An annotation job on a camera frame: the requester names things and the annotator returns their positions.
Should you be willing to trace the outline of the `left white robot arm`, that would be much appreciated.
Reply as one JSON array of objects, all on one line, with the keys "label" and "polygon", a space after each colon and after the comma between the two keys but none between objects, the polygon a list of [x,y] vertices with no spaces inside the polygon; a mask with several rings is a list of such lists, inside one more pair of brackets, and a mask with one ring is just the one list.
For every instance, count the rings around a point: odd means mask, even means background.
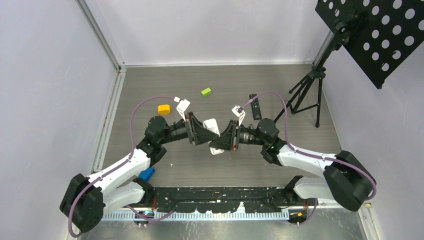
[{"label": "left white robot arm", "polygon": [[60,203],[60,211],[68,218],[68,231],[74,238],[92,230],[101,218],[120,207],[138,203],[148,207],[154,199],[154,188],[141,178],[122,186],[122,183],[152,167],[166,154],[164,144],[188,139],[201,145],[219,137],[214,118],[199,121],[192,112],[168,125],[162,116],[154,116],[144,132],[142,141],[131,152],[111,166],[84,176],[75,175]]}]

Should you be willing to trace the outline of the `white remote control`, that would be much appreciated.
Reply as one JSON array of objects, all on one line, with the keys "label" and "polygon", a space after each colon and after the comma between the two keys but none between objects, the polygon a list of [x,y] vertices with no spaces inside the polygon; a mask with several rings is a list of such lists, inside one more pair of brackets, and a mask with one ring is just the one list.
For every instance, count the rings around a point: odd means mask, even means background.
[{"label": "white remote control", "polygon": [[[218,127],[218,124],[217,124],[217,121],[216,121],[215,118],[210,118],[210,119],[204,120],[202,122],[202,126],[206,129],[210,130],[211,132],[217,134],[218,136],[220,136],[219,127]],[[214,148],[214,147],[210,147],[209,150],[210,150],[212,155],[219,155],[219,154],[222,154],[224,152],[223,149]]]}]

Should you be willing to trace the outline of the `black remote control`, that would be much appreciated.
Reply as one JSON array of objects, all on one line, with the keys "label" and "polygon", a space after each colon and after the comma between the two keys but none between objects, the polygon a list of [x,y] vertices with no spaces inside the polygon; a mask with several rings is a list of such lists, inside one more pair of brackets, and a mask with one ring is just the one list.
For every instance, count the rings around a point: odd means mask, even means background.
[{"label": "black remote control", "polygon": [[249,98],[252,100],[250,105],[251,105],[251,111],[252,111],[253,119],[254,120],[261,120],[262,114],[261,114],[261,109],[260,109],[259,100],[257,98],[257,94],[255,94],[255,93],[250,94]]}]

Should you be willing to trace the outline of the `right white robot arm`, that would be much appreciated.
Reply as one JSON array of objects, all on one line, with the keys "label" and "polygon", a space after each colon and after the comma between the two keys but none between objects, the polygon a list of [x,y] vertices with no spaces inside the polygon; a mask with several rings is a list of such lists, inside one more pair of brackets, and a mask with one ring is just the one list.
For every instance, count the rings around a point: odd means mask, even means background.
[{"label": "right white robot arm", "polygon": [[299,205],[306,199],[328,199],[356,212],[376,195],[376,180],[351,152],[328,154],[299,148],[279,138],[279,133],[269,118],[260,120],[257,127],[245,127],[232,121],[209,146],[235,151],[239,144],[258,145],[268,163],[315,175],[314,178],[296,176],[285,186],[285,198],[291,205]]}]

